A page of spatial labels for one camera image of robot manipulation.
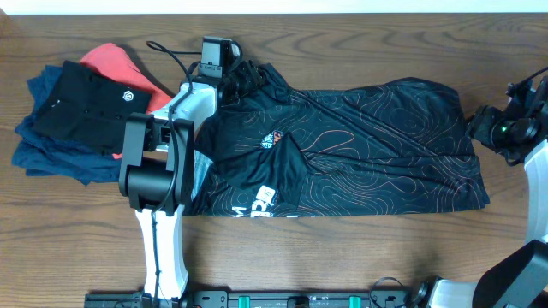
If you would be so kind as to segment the black orange-patterned jersey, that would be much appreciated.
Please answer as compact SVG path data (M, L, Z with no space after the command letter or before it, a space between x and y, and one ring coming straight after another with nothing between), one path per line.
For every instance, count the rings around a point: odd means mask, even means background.
M195 141L189 216L376 216L489 203L458 93L418 78L349 90L266 82Z

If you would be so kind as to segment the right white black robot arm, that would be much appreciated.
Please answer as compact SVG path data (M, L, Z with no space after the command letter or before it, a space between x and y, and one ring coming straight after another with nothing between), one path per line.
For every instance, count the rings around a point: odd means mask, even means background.
M547 306L547 104L508 107L488 117L474 115L468 133L492 150L504 151L527 176L527 232L523 246L487 270L478 281L436 279L424 283L418 307Z

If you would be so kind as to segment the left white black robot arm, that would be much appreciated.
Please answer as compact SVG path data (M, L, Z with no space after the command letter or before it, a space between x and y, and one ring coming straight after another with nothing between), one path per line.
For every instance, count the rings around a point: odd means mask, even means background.
M188 282L182 216L194 189L194 135L218 105L243 98L265 83L250 61L227 68L201 63L179 93L151 114L127 120L119 188L139 221L146 281L139 307L178 307Z

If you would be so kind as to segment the folded red shirt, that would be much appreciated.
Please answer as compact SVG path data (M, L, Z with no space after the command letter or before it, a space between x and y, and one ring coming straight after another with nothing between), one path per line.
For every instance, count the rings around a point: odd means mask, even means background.
M164 107L171 96L155 86L121 47L108 43L89 51L80 64L99 82L89 92L78 119L80 140L115 159L122 157L126 120L133 113L150 114Z

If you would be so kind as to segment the folded black shirt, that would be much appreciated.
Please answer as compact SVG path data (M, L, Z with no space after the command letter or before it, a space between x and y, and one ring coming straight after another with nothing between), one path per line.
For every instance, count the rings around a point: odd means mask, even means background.
M127 119L145 112L151 97L66 61L51 94L37 111L32 130L81 143L102 155L120 154Z

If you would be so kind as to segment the folded navy blue shirt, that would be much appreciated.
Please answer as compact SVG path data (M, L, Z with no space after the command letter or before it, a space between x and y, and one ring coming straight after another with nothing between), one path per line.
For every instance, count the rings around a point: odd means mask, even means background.
M52 93L62 71L60 67L47 65L39 76L27 81L33 110L15 128L21 141L11 162L26 170L28 176L64 175L84 185L117 182L121 163L115 158L102 156L77 142L44 137L32 130L39 108Z

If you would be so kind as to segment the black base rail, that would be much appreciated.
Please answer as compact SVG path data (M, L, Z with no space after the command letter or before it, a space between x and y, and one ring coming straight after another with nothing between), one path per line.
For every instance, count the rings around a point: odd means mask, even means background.
M137 293L94 293L85 296L85 308L411 308L423 307L426 296L405 290L381 289L370 293L228 293L200 291L180 299L159 299Z

